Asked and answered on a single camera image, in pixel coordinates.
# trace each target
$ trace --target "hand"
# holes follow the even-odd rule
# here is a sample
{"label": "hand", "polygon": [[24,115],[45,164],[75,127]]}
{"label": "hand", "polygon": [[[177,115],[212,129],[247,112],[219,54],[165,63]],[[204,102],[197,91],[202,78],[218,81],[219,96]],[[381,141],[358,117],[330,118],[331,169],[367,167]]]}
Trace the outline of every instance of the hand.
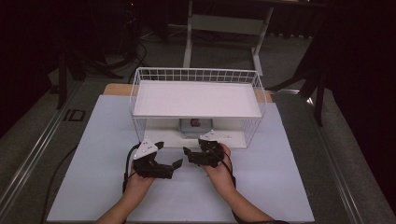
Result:
{"label": "hand", "polygon": [[125,191],[120,200],[99,217],[95,223],[122,223],[122,221],[143,201],[154,180],[155,178],[143,178],[138,174],[129,177]]}
{"label": "hand", "polygon": [[134,173],[131,177],[129,177],[128,183],[126,185],[124,194],[122,198],[125,200],[134,200],[139,203],[146,196],[149,191],[149,187],[154,182],[155,178],[152,177],[142,177],[138,173]]}
{"label": "hand", "polygon": [[[231,150],[224,144],[220,143],[224,149],[225,156],[224,156],[224,163],[230,168],[233,169],[231,166]],[[216,191],[220,194],[226,194],[227,192],[235,190],[233,185],[233,180],[227,168],[224,166],[223,163],[218,165],[216,168],[211,166],[203,166],[204,170],[206,171],[207,175],[212,181],[212,184],[215,186]]]}

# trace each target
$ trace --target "wire shelf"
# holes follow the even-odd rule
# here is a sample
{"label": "wire shelf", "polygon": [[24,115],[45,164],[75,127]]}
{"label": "wire shelf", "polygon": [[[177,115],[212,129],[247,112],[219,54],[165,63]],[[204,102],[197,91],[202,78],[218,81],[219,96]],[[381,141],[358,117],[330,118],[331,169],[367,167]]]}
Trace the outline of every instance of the wire shelf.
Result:
{"label": "wire shelf", "polygon": [[[216,83],[250,84],[254,90],[262,117],[265,113],[267,99],[259,74],[253,70],[208,69],[208,68],[146,68],[136,69],[131,91],[131,115],[139,141],[145,136],[147,119],[136,118],[134,108],[139,93],[139,84],[143,80],[150,81],[191,81]],[[262,119],[243,119],[243,132],[246,145],[250,143]]]}

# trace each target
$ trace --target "white board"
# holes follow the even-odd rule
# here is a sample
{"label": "white board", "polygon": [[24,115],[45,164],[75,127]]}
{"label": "white board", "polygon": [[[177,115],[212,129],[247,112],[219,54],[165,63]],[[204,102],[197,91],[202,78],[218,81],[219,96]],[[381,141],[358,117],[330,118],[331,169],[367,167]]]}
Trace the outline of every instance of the white board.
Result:
{"label": "white board", "polygon": [[[129,97],[100,96],[48,221],[93,222],[120,198],[126,156],[138,143],[129,109]],[[188,163],[182,149],[163,148],[156,160],[181,158],[173,178],[155,180],[128,221],[236,223],[204,170]],[[268,105],[249,147],[233,149],[231,158],[238,190],[261,210],[285,221],[314,221],[275,104]]]}
{"label": "white board", "polygon": [[260,119],[250,84],[191,81],[139,83],[136,118]]}

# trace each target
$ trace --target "white wire basket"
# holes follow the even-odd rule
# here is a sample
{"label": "white wire basket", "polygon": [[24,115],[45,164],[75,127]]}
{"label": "white wire basket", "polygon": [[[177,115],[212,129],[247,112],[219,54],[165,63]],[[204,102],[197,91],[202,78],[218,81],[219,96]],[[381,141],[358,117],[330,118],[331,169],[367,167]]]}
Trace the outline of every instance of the white wire basket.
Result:
{"label": "white wire basket", "polygon": [[[252,89],[251,92],[254,92],[250,98],[252,99],[253,104],[257,106],[258,108],[258,117],[255,117],[253,119],[251,118],[236,118],[234,116],[230,116],[229,118],[222,118],[217,116],[215,125],[214,125],[214,132],[219,131],[220,133],[222,132],[222,129],[219,128],[217,129],[216,122],[219,120],[224,120],[226,119],[227,121],[223,121],[223,123],[230,123],[231,120],[237,119],[240,123],[240,128],[241,132],[243,135],[243,141],[244,143],[242,145],[237,145],[236,147],[248,147],[250,141],[252,140],[254,133],[256,132],[257,128],[259,127],[259,124],[264,116],[265,113],[265,108],[267,104],[267,99],[265,95],[264,88],[262,86],[262,81],[260,79],[259,74],[256,71],[252,70],[231,70],[231,69],[207,69],[207,68],[146,68],[146,67],[140,67],[136,69],[136,72],[134,74],[134,82],[132,86],[132,91],[131,91],[131,115],[133,118],[134,122],[134,127],[136,130],[137,137],[139,141],[142,141],[145,136],[151,138],[150,134],[148,134],[148,121],[151,121],[152,119],[156,119],[156,123],[159,123],[160,119],[177,119],[177,118],[192,118],[195,119],[197,116],[191,116],[189,117],[184,116],[184,115],[174,115],[174,116],[167,116],[166,118],[161,118],[161,116],[156,117],[156,116],[147,116],[147,117],[142,117],[142,116],[137,116],[137,106],[136,102],[139,105],[139,97],[142,97],[143,90],[143,84],[145,83],[164,83],[164,84],[198,84],[198,85],[215,85],[214,87],[217,87],[216,85],[233,85],[233,86],[242,86],[244,87],[248,86],[250,89]],[[237,108],[240,106],[240,104],[233,105],[234,108]],[[161,130],[165,130],[166,127],[162,126],[160,128]],[[175,132],[175,127],[170,127],[173,132]],[[172,145],[170,147],[180,147],[181,145],[184,147],[194,147],[192,145],[189,145],[185,140],[182,139],[179,136],[176,135],[176,138],[179,138],[177,140],[177,143],[175,145]],[[153,141],[164,141],[164,139],[154,139]]]}

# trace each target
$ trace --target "cable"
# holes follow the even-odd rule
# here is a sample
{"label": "cable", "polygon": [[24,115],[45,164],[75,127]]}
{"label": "cable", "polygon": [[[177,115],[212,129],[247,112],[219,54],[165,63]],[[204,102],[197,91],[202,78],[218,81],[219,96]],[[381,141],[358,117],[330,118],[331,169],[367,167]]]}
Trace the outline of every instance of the cable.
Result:
{"label": "cable", "polygon": [[132,71],[131,75],[129,75],[128,84],[131,83],[132,76],[133,76],[134,73],[136,72],[136,69],[137,69],[138,67],[140,67],[140,64],[145,63],[144,60],[145,60],[146,55],[147,55],[147,52],[148,52],[148,50],[146,49],[146,46],[144,46],[142,43],[140,43],[140,41],[137,42],[137,44],[143,47],[144,54],[143,54],[143,57],[141,57],[141,58],[140,58],[140,56],[138,56],[138,55],[136,54],[136,58],[138,58],[138,59],[140,59],[140,60],[139,60],[139,63],[137,64],[136,68],[134,69],[134,71]]}
{"label": "cable", "polygon": [[235,177],[233,176],[233,163],[231,162],[231,158],[227,155],[227,153],[224,153],[228,157],[228,159],[230,161],[230,165],[231,165],[231,169],[230,169],[230,167],[225,163],[225,161],[222,160],[220,157],[218,157],[216,155],[216,153],[210,147],[208,149],[221,162],[221,164],[223,164],[225,166],[225,168],[227,169],[228,173],[230,174],[230,177],[231,177],[231,180],[233,181],[233,184],[235,185],[235,181],[234,181]]}
{"label": "cable", "polygon": [[[174,31],[173,33],[169,34],[168,37],[169,37],[169,36],[173,36],[173,35],[181,34],[181,33],[183,33],[184,31],[187,31],[187,28],[183,28],[183,29],[181,29],[181,30],[179,30],[179,31]],[[150,41],[150,42],[162,41],[162,39],[159,38],[159,37],[157,37],[157,38],[155,38],[155,39],[149,39],[149,38],[147,38],[147,37],[149,37],[150,35],[155,35],[155,33],[154,33],[154,32],[149,32],[149,33],[146,34],[146,35],[140,36],[139,39],[145,40],[145,41]]]}
{"label": "cable", "polygon": [[[212,38],[207,38],[207,37],[203,37],[203,36],[199,36],[199,33],[203,33],[203,34],[208,34],[211,35]],[[194,34],[192,35],[192,37],[194,38],[198,38],[201,39],[205,42],[219,42],[219,41],[226,41],[226,42],[239,42],[239,41],[243,41],[244,39],[248,38],[249,35],[243,35],[243,34],[233,34],[232,37],[230,38],[225,38],[222,37],[221,35],[223,35],[220,32],[214,32],[214,31],[197,31],[194,32]]]}
{"label": "cable", "polygon": [[[133,65],[133,63],[134,63],[133,60],[131,60],[131,61],[129,61],[129,62],[127,62],[127,61],[128,61],[128,60],[123,60],[123,61],[121,61],[121,62],[118,62],[119,64],[118,64],[117,66],[111,67],[111,68],[110,68],[110,67],[106,67],[106,65],[102,65],[102,66],[103,66],[104,68],[107,68],[107,70],[111,71],[112,73],[117,74],[118,72],[123,71],[123,70],[125,70],[125,69],[131,67],[131,66]],[[86,69],[92,68],[89,64],[85,63],[84,61],[82,61],[81,64],[82,64]],[[89,73],[89,74],[87,74],[86,76],[87,76],[87,77],[95,77],[96,74],[97,74],[97,73]]]}
{"label": "cable", "polygon": [[124,173],[124,178],[123,178],[123,182],[122,182],[122,193],[125,191],[126,189],[126,184],[128,183],[128,179],[129,177],[133,176],[133,174],[129,175],[129,160],[131,159],[131,155],[132,152],[140,147],[140,142],[139,144],[137,144],[136,146],[132,147],[129,152],[128,152],[128,156],[126,157],[126,164],[125,164],[125,173]]}
{"label": "cable", "polygon": [[42,213],[42,215],[41,215],[41,221],[40,221],[40,223],[44,223],[44,219],[45,219],[46,214],[47,214],[47,206],[48,206],[49,197],[50,197],[50,189],[52,188],[52,184],[53,184],[53,181],[54,181],[54,179],[55,179],[55,176],[56,176],[56,174],[58,173],[59,168],[61,168],[61,165],[64,163],[64,161],[65,161],[65,160],[77,149],[77,147],[78,147],[78,146],[73,147],[73,149],[70,150],[70,151],[64,156],[64,158],[61,160],[61,162],[59,162],[58,166],[55,168],[55,172],[53,173],[53,175],[52,175],[52,177],[51,177],[51,179],[50,179],[50,181],[49,181],[49,187],[48,187],[48,189],[47,189],[47,195],[46,195],[46,199],[45,199],[45,202],[44,202],[43,213]]}
{"label": "cable", "polygon": [[113,70],[113,69],[120,68],[120,67],[130,64],[133,61],[133,58],[134,58],[134,55],[130,52],[127,54],[127,56],[122,61],[116,62],[116,63],[110,63],[110,64],[103,64],[102,66],[109,70]]}

